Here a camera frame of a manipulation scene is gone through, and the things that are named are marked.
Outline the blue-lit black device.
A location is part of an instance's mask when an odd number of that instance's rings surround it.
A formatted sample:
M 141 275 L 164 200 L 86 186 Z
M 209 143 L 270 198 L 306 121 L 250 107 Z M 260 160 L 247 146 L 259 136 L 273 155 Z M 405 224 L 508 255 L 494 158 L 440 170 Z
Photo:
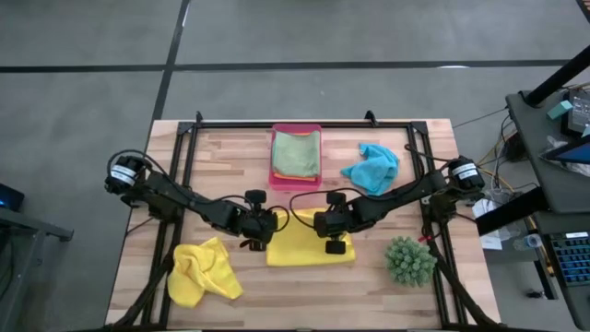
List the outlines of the blue-lit black device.
M 15 212 L 21 210 L 24 194 L 4 184 L 0 184 L 0 208 L 6 208 Z

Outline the clear plastic bottle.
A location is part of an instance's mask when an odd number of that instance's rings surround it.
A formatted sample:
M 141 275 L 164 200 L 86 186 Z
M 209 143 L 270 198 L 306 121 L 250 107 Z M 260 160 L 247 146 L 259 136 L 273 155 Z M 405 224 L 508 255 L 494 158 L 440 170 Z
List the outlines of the clear plastic bottle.
M 540 248 L 543 245 L 539 234 L 531 233 L 513 241 L 513 249 L 516 251 L 528 251 Z

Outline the black aluminium table frame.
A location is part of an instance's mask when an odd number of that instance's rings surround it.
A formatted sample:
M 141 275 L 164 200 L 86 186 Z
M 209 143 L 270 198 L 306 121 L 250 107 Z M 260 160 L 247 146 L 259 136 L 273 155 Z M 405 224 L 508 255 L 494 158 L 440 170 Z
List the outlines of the black aluminium table frame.
M 208 121 L 164 120 L 153 124 L 147 153 L 165 168 L 171 166 L 178 181 L 201 195 L 243 195 L 249 189 L 267 191 L 269 206 L 287 207 L 295 192 L 273 190 L 268 182 L 271 133 L 274 123 L 299 125 L 288 120 Z M 360 160 L 360 142 L 377 143 L 394 151 L 401 170 L 394 185 L 414 180 L 416 159 L 404 151 L 406 143 L 427 148 L 442 158 L 457 153 L 453 130 L 445 120 L 311 120 L 322 127 L 323 182 L 321 189 L 349 186 L 339 169 Z M 236 300 L 207 293 L 195 308 L 170 302 L 166 277 L 147 300 L 136 323 L 106 326 L 109 332 L 149 330 L 323 330 L 438 328 L 442 320 L 467 320 L 459 314 L 459 299 L 444 277 L 435 276 L 423 288 L 406 288 L 390 280 L 384 251 L 396 236 L 418 239 L 422 226 L 419 202 L 390 212 L 374 228 L 352 235 L 356 260 L 316 267 L 269 267 L 262 252 L 240 248 L 242 238 L 214 231 L 195 213 L 187 212 L 178 231 L 175 224 L 151 221 L 124 240 L 124 247 L 106 325 L 123 320 L 148 284 L 158 251 L 174 243 L 202 243 L 218 236 L 230 254 L 230 264 L 244 294 Z M 497 301 L 478 237 L 477 226 L 468 219 L 454 219 L 436 239 L 442 251 L 454 255 L 455 273 L 478 306 L 500 321 Z

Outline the grey side desk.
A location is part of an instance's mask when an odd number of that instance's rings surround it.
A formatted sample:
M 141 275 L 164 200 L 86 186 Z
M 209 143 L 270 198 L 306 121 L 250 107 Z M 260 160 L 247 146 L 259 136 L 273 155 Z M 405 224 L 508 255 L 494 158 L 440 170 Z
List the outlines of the grey side desk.
M 561 134 L 561 126 L 547 117 L 549 109 L 562 101 L 563 94 L 554 93 L 537 107 L 525 103 L 526 95 L 526 92 L 510 94 L 506 102 L 510 117 L 524 142 L 538 187 L 478 217 L 478 232 L 485 235 L 516 220 L 533 216 L 572 320 L 578 328 L 590 331 L 590 285 L 565 287 L 558 276 L 549 244 L 549 235 L 553 233 L 590 232 L 590 177 L 567 171 L 541 158 L 542 150 L 549 144 L 549 136 L 566 139 Z

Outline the tablet with blue screen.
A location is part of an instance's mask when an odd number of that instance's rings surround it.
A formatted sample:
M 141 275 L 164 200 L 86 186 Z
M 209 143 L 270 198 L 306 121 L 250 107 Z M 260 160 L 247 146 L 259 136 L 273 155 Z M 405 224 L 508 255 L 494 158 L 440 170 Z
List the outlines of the tablet with blue screen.
M 550 149 L 542 157 L 546 160 L 590 165 L 590 136 Z

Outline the black diagonal pole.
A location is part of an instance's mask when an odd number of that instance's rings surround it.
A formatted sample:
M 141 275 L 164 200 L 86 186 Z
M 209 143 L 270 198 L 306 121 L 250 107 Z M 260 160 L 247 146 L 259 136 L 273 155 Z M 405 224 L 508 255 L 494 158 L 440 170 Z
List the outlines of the black diagonal pole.
M 548 96 L 579 75 L 588 66 L 590 66 L 590 44 L 557 70 L 552 76 L 528 93 L 524 97 L 525 103 L 531 107 L 537 107 Z

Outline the black power adapter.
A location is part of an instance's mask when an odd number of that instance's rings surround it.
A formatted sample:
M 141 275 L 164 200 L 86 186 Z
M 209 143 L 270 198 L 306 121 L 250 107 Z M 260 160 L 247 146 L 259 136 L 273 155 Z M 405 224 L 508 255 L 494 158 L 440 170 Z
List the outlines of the black power adapter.
M 517 162 L 527 158 L 525 145 L 519 133 L 514 133 L 506 139 L 504 157 L 509 162 Z

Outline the green artificial plant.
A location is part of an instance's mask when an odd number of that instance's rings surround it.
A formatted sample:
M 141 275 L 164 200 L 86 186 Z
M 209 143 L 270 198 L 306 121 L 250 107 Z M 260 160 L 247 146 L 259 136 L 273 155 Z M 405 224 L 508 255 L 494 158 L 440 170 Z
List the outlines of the green artificial plant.
M 412 288 L 421 288 L 430 283 L 437 263 L 425 245 L 409 237 L 393 238 L 384 257 L 393 282 Z

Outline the black electronic device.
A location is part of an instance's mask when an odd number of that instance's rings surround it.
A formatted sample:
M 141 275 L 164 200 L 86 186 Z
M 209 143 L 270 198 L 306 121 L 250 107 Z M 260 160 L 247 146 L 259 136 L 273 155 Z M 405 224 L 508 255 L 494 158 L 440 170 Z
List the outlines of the black electronic device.
M 568 101 L 572 109 L 566 115 L 564 128 L 569 135 L 582 136 L 590 126 L 590 91 L 572 90 Z

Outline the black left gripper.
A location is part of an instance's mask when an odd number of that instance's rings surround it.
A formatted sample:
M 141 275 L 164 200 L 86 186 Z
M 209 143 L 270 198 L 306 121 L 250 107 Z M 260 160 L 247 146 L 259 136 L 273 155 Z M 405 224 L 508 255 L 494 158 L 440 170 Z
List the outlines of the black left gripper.
M 271 242 L 277 230 L 277 214 L 262 208 L 261 204 L 266 202 L 265 190 L 248 190 L 244 196 L 250 204 L 255 206 L 239 218 L 241 235 L 247 238 L 240 243 L 240 247 L 247 248 L 251 252 L 265 252 L 266 243 Z

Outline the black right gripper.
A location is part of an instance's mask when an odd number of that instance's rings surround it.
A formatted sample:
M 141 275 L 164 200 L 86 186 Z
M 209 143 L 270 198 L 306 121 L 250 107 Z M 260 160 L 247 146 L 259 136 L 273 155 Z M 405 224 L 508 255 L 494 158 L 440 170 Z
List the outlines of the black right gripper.
M 326 193 L 326 203 L 333 207 L 344 206 L 347 203 L 347 197 L 344 193 L 329 191 Z M 320 238 L 332 238 L 343 233 L 351 233 L 353 226 L 351 210 L 326 210 L 315 212 L 313 215 L 313 228 Z M 329 255 L 344 255 L 347 252 L 347 244 L 340 240 L 329 240 L 325 243 L 324 251 Z

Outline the white crumpled paper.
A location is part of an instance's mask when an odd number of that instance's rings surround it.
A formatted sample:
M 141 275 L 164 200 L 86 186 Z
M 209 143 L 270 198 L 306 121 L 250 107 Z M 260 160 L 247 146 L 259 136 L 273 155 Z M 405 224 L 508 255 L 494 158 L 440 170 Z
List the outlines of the white crumpled paper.
M 473 207 L 472 212 L 475 218 L 483 216 L 485 213 L 492 211 L 496 208 L 496 205 L 491 200 L 486 198 L 480 199 L 477 201 Z M 502 240 L 500 236 L 500 232 L 498 230 L 492 231 L 486 235 L 480 236 L 480 242 L 483 249 L 488 250 L 502 250 Z

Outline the dark side table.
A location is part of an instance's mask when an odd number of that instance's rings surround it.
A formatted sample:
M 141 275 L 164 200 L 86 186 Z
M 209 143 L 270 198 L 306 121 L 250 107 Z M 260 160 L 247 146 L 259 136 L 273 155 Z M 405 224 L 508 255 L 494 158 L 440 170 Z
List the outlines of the dark side table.
M 0 207 L 0 332 L 14 332 L 33 268 L 42 263 L 44 240 L 69 242 L 73 229 Z

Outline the blue microfiber towel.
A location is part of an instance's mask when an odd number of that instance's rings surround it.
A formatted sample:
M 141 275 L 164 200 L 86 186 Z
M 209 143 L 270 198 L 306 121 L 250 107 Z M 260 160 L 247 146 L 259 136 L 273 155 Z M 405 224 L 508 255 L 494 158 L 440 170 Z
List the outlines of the blue microfiber towel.
M 343 168 L 340 173 L 368 196 L 380 196 L 391 186 L 399 172 L 399 158 L 389 148 L 360 143 L 363 161 Z

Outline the backlit computer keyboard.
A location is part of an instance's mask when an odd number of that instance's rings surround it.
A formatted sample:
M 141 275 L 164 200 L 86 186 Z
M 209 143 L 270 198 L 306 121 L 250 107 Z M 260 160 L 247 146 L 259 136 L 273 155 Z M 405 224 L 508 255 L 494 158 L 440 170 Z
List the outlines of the backlit computer keyboard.
M 590 285 L 590 232 L 553 233 L 549 244 L 564 286 Z

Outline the pink translucent plastic bin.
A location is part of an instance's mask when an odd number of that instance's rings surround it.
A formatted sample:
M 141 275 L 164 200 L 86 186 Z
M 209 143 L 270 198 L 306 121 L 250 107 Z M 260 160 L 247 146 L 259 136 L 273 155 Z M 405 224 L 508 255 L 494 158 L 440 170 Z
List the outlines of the pink translucent plastic bin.
M 275 190 L 308 191 L 322 183 L 322 127 L 279 123 L 272 126 L 268 181 Z

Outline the small teal box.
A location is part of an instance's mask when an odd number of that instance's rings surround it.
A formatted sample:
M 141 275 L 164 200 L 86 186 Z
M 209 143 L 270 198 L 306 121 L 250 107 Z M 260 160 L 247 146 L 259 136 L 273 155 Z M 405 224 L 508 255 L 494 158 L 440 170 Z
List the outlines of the small teal box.
M 556 120 L 572 109 L 573 105 L 569 101 L 560 101 L 547 112 L 547 117 Z

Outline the yellow microfiber towel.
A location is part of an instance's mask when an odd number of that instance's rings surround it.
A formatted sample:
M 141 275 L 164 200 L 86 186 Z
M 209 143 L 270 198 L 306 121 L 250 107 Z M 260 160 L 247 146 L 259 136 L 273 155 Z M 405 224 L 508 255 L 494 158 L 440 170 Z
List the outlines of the yellow microfiber towel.
M 173 251 L 168 294 L 179 306 L 194 308 L 207 293 L 230 300 L 243 295 L 230 255 L 219 237 L 201 244 L 179 244 Z
M 271 242 L 266 246 L 266 264 L 271 267 L 307 267 L 331 264 L 351 263 L 356 260 L 356 252 L 349 234 L 339 238 L 344 250 L 343 254 L 326 252 L 326 244 L 330 238 L 320 238 L 312 228 L 303 225 L 313 224 L 316 212 L 324 212 L 322 207 L 296 209 L 295 218 L 290 212 L 279 211 L 277 223 L 281 231 L 273 234 Z

